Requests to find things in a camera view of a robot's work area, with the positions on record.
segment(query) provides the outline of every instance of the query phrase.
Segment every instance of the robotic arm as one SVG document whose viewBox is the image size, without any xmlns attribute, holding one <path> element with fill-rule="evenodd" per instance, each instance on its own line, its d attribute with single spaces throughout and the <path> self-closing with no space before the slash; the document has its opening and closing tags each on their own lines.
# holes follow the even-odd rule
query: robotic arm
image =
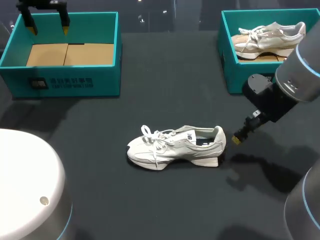
<svg viewBox="0 0 320 240">
<path fill-rule="evenodd" d="M 34 34 L 38 34 L 35 21 L 29 11 L 29 7 L 39 10 L 57 10 L 60 15 L 64 35 L 68 34 L 70 19 L 67 12 L 67 2 L 63 0 L 19 0 L 16 7 L 21 12 L 24 25 Z"/>
<path fill-rule="evenodd" d="M 268 121 L 277 122 L 299 102 L 311 102 L 320 95 L 320 21 L 296 46 L 275 72 L 275 83 L 254 74 L 243 85 L 243 94 L 257 107 L 245 119 L 232 140 L 240 144 Z M 320 161 L 289 194 L 283 219 L 292 240 L 320 239 Z"/>
<path fill-rule="evenodd" d="M 249 77 L 243 94 L 257 107 L 232 140 L 240 144 L 248 133 L 271 121 L 276 123 L 298 102 L 311 102 L 320 95 L 320 21 L 275 72 L 275 83 L 260 74 Z"/>
</svg>

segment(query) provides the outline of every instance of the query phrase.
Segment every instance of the white sneaker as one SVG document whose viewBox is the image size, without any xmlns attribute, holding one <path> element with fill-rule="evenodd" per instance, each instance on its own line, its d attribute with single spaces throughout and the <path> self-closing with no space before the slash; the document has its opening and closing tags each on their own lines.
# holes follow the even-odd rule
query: white sneaker
<svg viewBox="0 0 320 240">
<path fill-rule="evenodd" d="M 288 57 L 306 35 L 306 25 L 299 22 L 297 25 L 282 26 L 274 22 L 252 30 L 239 28 L 239 31 L 241 34 L 231 38 L 238 56 L 255 59 L 262 53 L 273 53 Z"/>
<path fill-rule="evenodd" d="M 162 170 L 176 159 L 185 159 L 198 166 L 218 167 L 218 157 L 226 147 L 226 136 L 220 126 L 183 126 L 152 134 L 143 125 L 141 131 L 143 136 L 128 144 L 127 155 L 133 163 L 151 170 Z"/>
</svg>

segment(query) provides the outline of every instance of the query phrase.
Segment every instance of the dark gray table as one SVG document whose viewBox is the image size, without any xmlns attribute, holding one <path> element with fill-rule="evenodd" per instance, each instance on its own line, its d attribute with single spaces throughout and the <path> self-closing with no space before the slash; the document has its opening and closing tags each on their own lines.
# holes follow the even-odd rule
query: dark gray table
<svg viewBox="0 0 320 240">
<path fill-rule="evenodd" d="M 119 98 L 12 101 L 0 82 L 0 128 L 35 134 L 62 159 L 78 239 L 287 239 L 287 192 L 320 154 L 320 99 L 235 146 L 232 133 L 255 108 L 228 94 L 216 32 L 122 39 Z M 126 145 L 141 135 L 141 125 L 152 131 L 220 125 L 226 160 L 218 168 L 177 162 L 160 172 L 132 166 Z"/>
</svg>

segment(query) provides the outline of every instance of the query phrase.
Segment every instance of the shoe insole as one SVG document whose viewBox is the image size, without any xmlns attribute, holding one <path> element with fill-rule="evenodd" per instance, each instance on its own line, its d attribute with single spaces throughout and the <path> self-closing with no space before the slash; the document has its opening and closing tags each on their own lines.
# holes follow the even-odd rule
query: shoe insole
<svg viewBox="0 0 320 240">
<path fill-rule="evenodd" d="M 197 146 L 208 146 L 215 141 L 214 138 L 197 138 L 195 144 Z"/>
</svg>

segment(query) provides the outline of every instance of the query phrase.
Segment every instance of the teal box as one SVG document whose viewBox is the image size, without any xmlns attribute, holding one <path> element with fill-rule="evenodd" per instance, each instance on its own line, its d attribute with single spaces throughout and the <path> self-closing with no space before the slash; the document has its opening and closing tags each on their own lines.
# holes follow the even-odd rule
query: teal box
<svg viewBox="0 0 320 240">
<path fill-rule="evenodd" d="M 122 41 L 117 12 L 71 12 L 64 35 L 58 13 L 32 14 L 33 35 L 19 15 L 0 60 L 0 75 L 14 98 L 118 96 Z M 110 65 L 26 66 L 33 44 L 113 44 Z"/>
<path fill-rule="evenodd" d="M 241 94 L 242 86 L 252 74 L 262 74 L 273 78 L 282 61 L 239 62 L 231 37 L 240 34 L 238 28 L 254 29 L 277 22 L 280 25 L 306 24 L 308 32 L 320 19 L 316 8 L 310 9 L 266 9 L 266 10 L 227 10 L 221 12 L 217 47 L 230 94 Z"/>
</svg>

